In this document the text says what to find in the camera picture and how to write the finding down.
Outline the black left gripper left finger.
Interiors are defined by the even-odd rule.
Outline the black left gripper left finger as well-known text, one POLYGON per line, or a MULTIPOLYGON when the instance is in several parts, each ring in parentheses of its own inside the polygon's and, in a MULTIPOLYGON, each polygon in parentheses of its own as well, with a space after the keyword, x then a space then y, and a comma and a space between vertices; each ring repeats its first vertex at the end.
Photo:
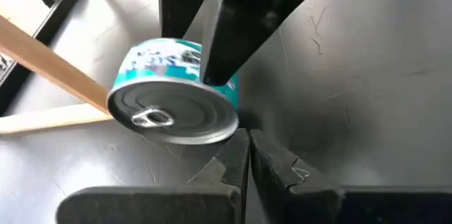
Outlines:
POLYGON ((57 224, 244 224, 250 139, 238 129, 186 184, 90 187, 64 199, 57 224))

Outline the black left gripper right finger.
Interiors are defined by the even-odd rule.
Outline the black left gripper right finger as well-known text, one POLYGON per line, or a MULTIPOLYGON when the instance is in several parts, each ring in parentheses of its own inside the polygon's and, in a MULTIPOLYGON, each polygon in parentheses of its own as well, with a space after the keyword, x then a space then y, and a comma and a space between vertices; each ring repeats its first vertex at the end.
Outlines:
POLYGON ((262 131, 249 136, 270 224, 452 224, 452 186, 341 185, 262 131))

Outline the teal white label can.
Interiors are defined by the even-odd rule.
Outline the teal white label can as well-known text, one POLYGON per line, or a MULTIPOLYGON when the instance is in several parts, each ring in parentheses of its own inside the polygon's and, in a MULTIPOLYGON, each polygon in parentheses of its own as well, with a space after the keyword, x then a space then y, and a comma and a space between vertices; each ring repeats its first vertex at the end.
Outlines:
POLYGON ((231 137, 239 126, 239 82, 200 78, 202 45, 155 38, 133 46, 107 95, 107 109, 127 129, 160 141, 203 145, 231 137))

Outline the wooden slatted shelf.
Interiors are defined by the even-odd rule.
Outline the wooden slatted shelf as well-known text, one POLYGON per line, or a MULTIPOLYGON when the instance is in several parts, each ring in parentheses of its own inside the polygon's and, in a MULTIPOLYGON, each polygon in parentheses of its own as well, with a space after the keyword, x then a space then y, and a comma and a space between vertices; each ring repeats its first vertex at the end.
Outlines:
POLYGON ((0 134, 113 119, 105 104, 106 89, 1 15, 0 52, 84 101, 79 105, 0 117, 0 134))

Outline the black table mat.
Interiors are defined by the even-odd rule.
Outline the black table mat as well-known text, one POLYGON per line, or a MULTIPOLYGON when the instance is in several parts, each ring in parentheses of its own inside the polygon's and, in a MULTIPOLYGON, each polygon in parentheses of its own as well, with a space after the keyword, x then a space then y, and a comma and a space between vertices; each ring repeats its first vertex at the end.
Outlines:
MULTIPOLYGON (((0 0, 35 33, 41 0, 0 0)), ((160 36, 158 0, 78 0, 51 48, 110 89, 160 36)), ((330 179, 452 187, 452 0, 305 0, 240 71, 240 107, 330 179)), ((115 121, 0 135, 0 224, 55 224, 87 187, 186 184, 223 143, 144 139, 115 121)))

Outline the black metal table frame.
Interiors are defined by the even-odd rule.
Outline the black metal table frame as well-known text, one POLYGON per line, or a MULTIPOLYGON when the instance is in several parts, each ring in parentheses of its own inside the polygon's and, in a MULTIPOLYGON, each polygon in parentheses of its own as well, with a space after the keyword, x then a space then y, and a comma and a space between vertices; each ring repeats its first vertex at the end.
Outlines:
MULTIPOLYGON (((78 0, 42 0, 42 2, 50 12, 32 37, 48 47, 78 0)), ((6 113, 30 74, 31 70, 0 53, 0 116, 6 113)))

